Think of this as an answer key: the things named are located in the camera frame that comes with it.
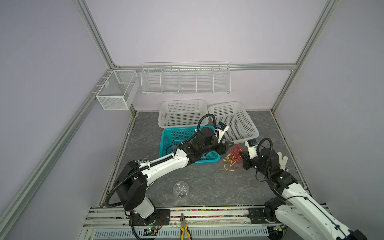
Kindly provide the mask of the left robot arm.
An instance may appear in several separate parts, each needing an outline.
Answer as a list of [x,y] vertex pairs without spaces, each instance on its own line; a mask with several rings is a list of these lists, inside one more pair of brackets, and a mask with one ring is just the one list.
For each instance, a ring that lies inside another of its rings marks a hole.
[[226,153],[234,143],[225,140],[229,126],[220,122],[215,129],[203,127],[164,157],[138,164],[130,161],[107,194],[103,206],[113,208],[123,206],[125,211],[138,214],[145,224],[151,224],[158,217],[158,211],[146,196],[147,185],[177,169],[185,168],[201,160],[214,151],[218,155]]

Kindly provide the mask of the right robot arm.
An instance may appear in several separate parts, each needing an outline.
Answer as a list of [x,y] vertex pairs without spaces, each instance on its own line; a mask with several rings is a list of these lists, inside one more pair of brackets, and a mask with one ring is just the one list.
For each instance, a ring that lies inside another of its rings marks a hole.
[[250,148],[240,152],[243,168],[256,169],[265,177],[275,198],[265,203],[268,222],[280,222],[305,240],[365,240],[328,213],[289,172],[282,169],[281,153],[273,149]]

